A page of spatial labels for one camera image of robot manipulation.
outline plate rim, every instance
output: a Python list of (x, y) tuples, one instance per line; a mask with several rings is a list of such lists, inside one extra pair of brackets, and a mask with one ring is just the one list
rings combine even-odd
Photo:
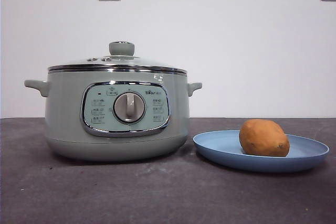
[(211, 148), (208, 148), (208, 147), (205, 147), (201, 144), (199, 144), (198, 142), (196, 142), (195, 138), (197, 136), (200, 136), (200, 135), (203, 135), (203, 134), (208, 134), (208, 133), (214, 133), (214, 132), (240, 132), (240, 130), (223, 130), (223, 131), (207, 131), (207, 132), (203, 132), (203, 133), (200, 133), (200, 134), (197, 134), (193, 137), (193, 142), (194, 144), (202, 147), (202, 148), (205, 148), (205, 149), (208, 149), (210, 151), (215, 151), (215, 152), (220, 152), (220, 153), (225, 153), (225, 154), (230, 154), (230, 155), (236, 155), (236, 156), (242, 156), (242, 157), (250, 157), (250, 158), (278, 158), (278, 159), (305, 159), (305, 158), (313, 158), (313, 157), (320, 157), (320, 156), (324, 156), (326, 154), (329, 153), (329, 147), (324, 144), (324, 143), (321, 143), (317, 140), (314, 140), (314, 139), (311, 139), (311, 138), (307, 138), (307, 137), (304, 137), (304, 136), (297, 136), (297, 135), (292, 135), (292, 134), (286, 134), (287, 136), (295, 136), (295, 137), (299, 137), (299, 138), (304, 138), (306, 140), (310, 140), (310, 141), (313, 141), (313, 142), (317, 142), (318, 144), (321, 144), (321, 145), (324, 145), (327, 150), (321, 154), (318, 154), (318, 155), (314, 155), (314, 156), (307, 156), (307, 157), (276, 157), (276, 156), (259, 156), (259, 155), (249, 155), (249, 154), (244, 154), (244, 153), (232, 153), (232, 152), (225, 152), (225, 151), (220, 151), (220, 150), (215, 150), (215, 149), (211, 149)]

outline silver knob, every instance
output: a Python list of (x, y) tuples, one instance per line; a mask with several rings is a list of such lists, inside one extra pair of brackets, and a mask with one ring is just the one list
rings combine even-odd
[(101, 61), (111, 61), (111, 57), (110, 56), (103, 57), (101, 58)]
[(89, 58), (89, 59), (87, 59), (87, 61), (96, 61), (96, 60), (98, 60), (97, 58)]
[(124, 93), (116, 99), (113, 109), (121, 121), (132, 123), (142, 117), (145, 104), (139, 95)]

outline dark countertop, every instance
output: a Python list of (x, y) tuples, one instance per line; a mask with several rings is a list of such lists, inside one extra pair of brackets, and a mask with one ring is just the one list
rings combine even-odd
[(53, 154), (41, 118), (1, 120), (2, 223), (336, 223), (336, 119), (274, 119), (330, 147), (314, 169), (245, 172), (195, 152), (192, 136), (246, 119), (192, 118), (175, 153), (129, 163)]

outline button label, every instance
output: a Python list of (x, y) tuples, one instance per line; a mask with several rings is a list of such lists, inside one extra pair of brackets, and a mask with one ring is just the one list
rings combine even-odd
[(162, 115), (155, 115), (153, 116), (153, 122), (162, 122), (163, 116)]
[(162, 99), (153, 99), (153, 105), (162, 105)]
[(105, 100), (104, 99), (93, 99), (92, 106), (105, 106)]
[(118, 92), (116, 91), (115, 88), (109, 88), (109, 89), (106, 91), (106, 94), (107, 94), (107, 95), (111, 95), (111, 96), (116, 96), (116, 95), (118, 95)]
[(95, 124), (105, 123), (105, 116), (95, 116), (91, 121)]
[(91, 110), (92, 115), (104, 115), (105, 111), (104, 108), (96, 108)]
[(163, 107), (162, 106), (154, 106), (153, 107), (153, 113), (154, 114), (162, 114), (163, 113)]

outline plate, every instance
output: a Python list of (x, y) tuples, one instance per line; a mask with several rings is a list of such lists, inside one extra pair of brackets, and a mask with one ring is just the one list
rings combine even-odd
[(289, 173), (307, 170), (321, 163), (329, 148), (318, 141), (286, 134), (290, 143), (286, 157), (245, 154), (239, 131), (212, 131), (194, 136), (197, 151), (218, 164), (264, 173)]

